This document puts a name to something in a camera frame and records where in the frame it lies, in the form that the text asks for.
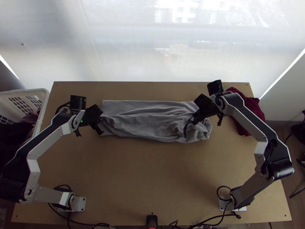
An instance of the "laundry basket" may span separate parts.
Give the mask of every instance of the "laundry basket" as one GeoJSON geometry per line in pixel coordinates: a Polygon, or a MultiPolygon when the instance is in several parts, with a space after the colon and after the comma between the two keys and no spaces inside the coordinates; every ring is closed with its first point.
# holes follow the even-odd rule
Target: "laundry basket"
{"type": "Polygon", "coordinates": [[[20,89],[0,92],[0,125],[20,122],[29,112],[40,113],[32,137],[40,132],[43,116],[49,99],[49,91],[44,88],[20,89]]]}

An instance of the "cable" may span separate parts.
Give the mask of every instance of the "cable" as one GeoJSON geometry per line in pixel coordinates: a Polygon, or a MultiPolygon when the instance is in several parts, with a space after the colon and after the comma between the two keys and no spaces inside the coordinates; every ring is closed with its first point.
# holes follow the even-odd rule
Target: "cable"
{"type": "Polygon", "coordinates": [[[56,186],[55,188],[60,188],[60,187],[62,187],[62,186],[66,186],[69,190],[72,190],[71,187],[70,187],[69,185],[67,185],[67,184],[61,184],[61,185],[59,185],[59,186],[56,186]]]}
{"type": "Polygon", "coordinates": [[[63,107],[67,107],[67,108],[69,108],[70,109],[70,112],[71,112],[71,114],[73,114],[73,111],[72,111],[72,109],[69,107],[69,106],[67,106],[68,104],[70,104],[71,103],[71,101],[69,101],[69,102],[67,102],[67,103],[64,103],[64,104],[62,104],[62,105],[60,105],[57,109],[56,109],[56,111],[55,111],[55,115],[59,112],[59,110],[61,109],[61,108],[63,108],[63,107]]]}
{"type": "MultiPolygon", "coordinates": [[[[241,219],[241,216],[238,215],[238,214],[236,214],[234,211],[232,212],[232,214],[225,214],[226,208],[228,207],[228,205],[229,205],[231,202],[232,202],[232,200],[228,201],[228,203],[227,203],[227,205],[226,205],[226,207],[225,207],[225,209],[224,209],[222,215],[214,216],[214,217],[211,217],[211,218],[209,218],[209,219],[207,219],[207,220],[204,220],[204,221],[202,221],[202,222],[200,222],[200,223],[197,223],[197,224],[195,224],[195,225],[191,225],[191,226],[189,226],[187,229],[193,229],[193,228],[195,228],[195,227],[201,227],[201,226],[217,226],[217,225],[219,225],[219,224],[222,223],[222,221],[223,221],[223,219],[224,219],[225,216],[235,216],[236,218],[241,219]],[[210,221],[210,220],[212,220],[212,219],[216,219],[216,218],[220,218],[220,217],[221,217],[221,220],[220,220],[218,223],[216,223],[216,224],[205,224],[206,222],[208,222],[208,221],[210,221]]],[[[173,229],[173,228],[184,229],[184,228],[178,227],[177,224],[178,224],[178,220],[171,222],[168,226],[172,226],[171,229],[173,229]]]]}
{"type": "Polygon", "coordinates": [[[225,186],[225,185],[219,186],[219,187],[217,188],[217,190],[216,190],[216,195],[217,195],[217,197],[218,197],[219,199],[221,199],[222,201],[231,201],[231,199],[223,199],[223,198],[221,198],[221,197],[219,196],[218,191],[219,191],[219,189],[221,189],[221,188],[228,188],[228,189],[231,191],[231,189],[230,189],[228,186],[225,186]]]}
{"type": "Polygon", "coordinates": [[[292,136],[292,131],[290,132],[290,134],[287,136],[287,138],[284,141],[284,144],[286,144],[286,141],[288,140],[288,138],[290,138],[292,136]]]}
{"type": "MultiPolygon", "coordinates": [[[[52,206],[50,203],[48,203],[49,207],[52,209],[53,212],[55,212],[58,216],[62,217],[65,220],[68,220],[67,217],[63,216],[62,214],[59,214],[52,206]]],[[[103,225],[99,225],[99,224],[90,224],[90,223],[81,223],[81,222],[77,222],[75,220],[69,219],[69,222],[73,222],[79,225],[84,225],[84,226],[99,226],[99,227],[113,227],[110,224],[106,224],[106,223],[99,223],[99,224],[103,224],[103,225]]]]}
{"type": "MultiPolygon", "coordinates": [[[[69,190],[72,190],[70,188],[69,185],[67,184],[61,184],[61,185],[58,185],[56,186],[55,188],[59,188],[59,187],[62,187],[62,186],[66,186],[69,190]]],[[[68,225],[68,228],[71,229],[71,226],[70,226],[70,222],[73,222],[75,224],[79,224],[79,225],[84,225],[84,226],[93,226],[92,228],[95,228],[95,227],[110,227],[110,228],[116,228],[116,229],[119,229],[118,227],[114,227],[114,226],[111,226],[110,224],[108,223],[98,223],[98,224],[90,224],[90,223],[81,223],[81,222],[77,222],[75,220],[71,220],[70,217],[72,215],[72,212],[69,212],[68,213],[68,217],[65,217],[63,216],[62,214],[59,214],[53,207],[50,203],[48,203],[49,207],[51,208],[51,210],[53,212],[55,212],[58,216],[62,217],[63,219],[67,220],[67,225],[68,225]]]]}
{"type": "Polygon", "coordinates": [[[199,227],[199,226],[217,226],[217,225],[221,224],[221,222],[223,221],[223,218],[224,218],[225,216],[235,216],[236,218],[240,219],[241,216],[238,215],[238,214],[236,214],[235,212],[233,212],[232,214],[227,214],[227,215],[225,214],[225,213],[226,213],[226,208],[228,207],[228,205],[229,205],[231,202],[232,202],[232,200],[228,201],[228,203],[226,204],[226,207],[225,207],[225,209],[224,209],[222,215],[214,216],[214,217],[211,217],[211,218],[209,218],[209,219],[207,219],[207,220],[204,220],[204,221],[202,221],[202,222],[200,222],[200,223],[197,223],[197,224],[195,224],[195,225],[191,225],[191,226],[189,227],[189,229],[192,229],[192,228],[194,228],[194,227],[199,227]],[[206,223],[206,222],[208,222],[208,221],[210,221],[210,220],[212,220],[212,219],[216,219],[216,218],[219,218],[219,217],[221,217],[221,220],[220,220],[218,223],[216,223],[216,224],[204,224],[204,223],[206,223]]]}
{"type": "Polygon", "coordinates": [[[70,217],[71,217],[71,214],[72,214],[72,212],[68,213],[68,219],[67,219],[67,225],[68,225],[69,229],[71,229],[71,226],[70,226],[70,217]]]}

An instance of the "wooden table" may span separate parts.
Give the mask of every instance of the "wooden table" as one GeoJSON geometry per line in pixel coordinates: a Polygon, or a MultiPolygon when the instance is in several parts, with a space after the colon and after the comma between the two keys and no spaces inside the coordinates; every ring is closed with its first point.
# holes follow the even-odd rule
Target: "wooden table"
{"type": "MultiPolygon", "coordinates": [[[[224,83],[252,97],[247,83],[224,83]]],[[[56,108],[70,95],[87,97],[87,107],[107,100],[190,101],[208,95],[202,82],[55,82],[43,119],[42,130],[56,108]]],[[[69,184],[76,195],[87,198],[85,211],[72,219],[85,223],[144,225],[152,212],[160,225],[179,220],[190,225],[222,214],[216,189],[237,187],[255,167],[252,137],[239,136],[232,120],[225,117],[217,127],[212,117],[210,140],[182,144],[154,140],[100,137],[90,127],[80,129],[82,137],[61,138],[39,159],[42,186],[69,184]]],[[[259,193],[239,213],[242,218],[226,217],[225,224],[291,220],[281,181],[259,193]]],[[[16,204],[14,222],[65,224],[46,203],[16,204]]]]}

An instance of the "white curtain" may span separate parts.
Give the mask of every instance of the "white curtain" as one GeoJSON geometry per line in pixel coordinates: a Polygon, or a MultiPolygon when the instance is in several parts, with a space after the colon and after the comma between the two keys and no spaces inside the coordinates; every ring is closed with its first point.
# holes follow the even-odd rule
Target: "white curtain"
{"type": "Polygon", "coordinates": [[[27,88],[53,81],[250,82],[305,48],[301,0],[0,1],[0,55],[27,88]]]}

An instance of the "gray t-shirt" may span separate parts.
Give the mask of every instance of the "gray t-shirt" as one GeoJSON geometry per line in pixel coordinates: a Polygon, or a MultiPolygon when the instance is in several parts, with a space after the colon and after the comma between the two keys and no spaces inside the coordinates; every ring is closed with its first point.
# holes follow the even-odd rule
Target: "gray t-shirt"
{"type": "Polygon", "coordinates": [[[198,110],[193,101],[103,100],[101,109],[101,136],[187,143],[209,139],[212,130],[208,118],[197,125],[190,121],[198,110]]]}

